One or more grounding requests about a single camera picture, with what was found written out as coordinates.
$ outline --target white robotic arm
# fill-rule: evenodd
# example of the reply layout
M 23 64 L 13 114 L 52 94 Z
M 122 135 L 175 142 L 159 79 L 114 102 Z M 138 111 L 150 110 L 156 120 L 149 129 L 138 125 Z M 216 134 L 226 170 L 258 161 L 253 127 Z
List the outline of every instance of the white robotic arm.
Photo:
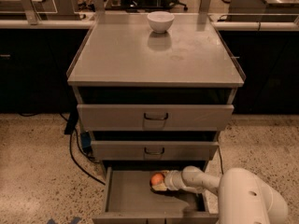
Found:
M 283 197 L 245 169 L 232 168 L 221 178 L 193 166 L 163 174 L 164 180 L 154 183 L 153 189 L 183 189 L 193 193 L 207 189 L 217 195 L 219 224 L 283 224 L 288 216 Z

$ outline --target floor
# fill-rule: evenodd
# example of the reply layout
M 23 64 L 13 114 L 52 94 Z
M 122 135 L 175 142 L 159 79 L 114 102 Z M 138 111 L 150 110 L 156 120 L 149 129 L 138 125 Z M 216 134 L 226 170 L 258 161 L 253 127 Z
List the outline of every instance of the floor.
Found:
M 104 187 L 85 175 L 69 154 L 70 135 L 59 114 L 0 114 L 0 223 L 92 224 L 102 209 Z M 99 164 L 75 159 L 103 180 Z M 286 224 L 299 223 L 299 116 L 233 115 L 221 133 L 224 172 L 242 167 L 258 175 L 287 201 Z M 218 153 L 206 171 L 221 175 Z M 210 212 L 217 198 L 206 192 Z

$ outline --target terrazzo floor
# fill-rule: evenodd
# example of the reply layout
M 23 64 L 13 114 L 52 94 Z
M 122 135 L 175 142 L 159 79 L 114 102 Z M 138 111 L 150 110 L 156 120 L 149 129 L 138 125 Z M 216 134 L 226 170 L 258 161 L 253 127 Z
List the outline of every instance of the terrazzo floor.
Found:
M 0 114 L 1 224 L 92 224 L 101 213 L 104 187 L 73 163 L 64 128 L 58 114 Z M 98 164 L 78 152 L 75 137 L 72 141 L 78 163 L 102 179 Z M 299 223 L 299 116 L 233 115 L 220 146 L 224 172 L 242 167 L 258 175 L 286 199 L 286 224 Z M 219 153 L 206 171 L 221 175 Z M 206 195 L 217 213 L 217 198 Z

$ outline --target black cabinet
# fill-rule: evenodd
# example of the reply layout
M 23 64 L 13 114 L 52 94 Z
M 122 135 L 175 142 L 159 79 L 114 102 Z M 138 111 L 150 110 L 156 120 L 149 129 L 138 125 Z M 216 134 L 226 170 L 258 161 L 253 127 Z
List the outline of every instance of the black cabinet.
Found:
M 87 29 L 1 29 L 0 112 L 69 112 L 66 71 Z
M 235 113 L 298 114 L 298 32 L 220 31 L 247 78 Z

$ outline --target white bowl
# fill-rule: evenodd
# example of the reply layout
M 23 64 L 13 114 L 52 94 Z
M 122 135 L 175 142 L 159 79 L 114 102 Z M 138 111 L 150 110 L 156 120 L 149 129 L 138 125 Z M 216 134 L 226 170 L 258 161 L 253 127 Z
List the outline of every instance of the white bowl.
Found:
M 175 15 L 166 11 L 154 11 L 148 14 L 149 26 L 158 34 L 165 33 L 172 25 Z

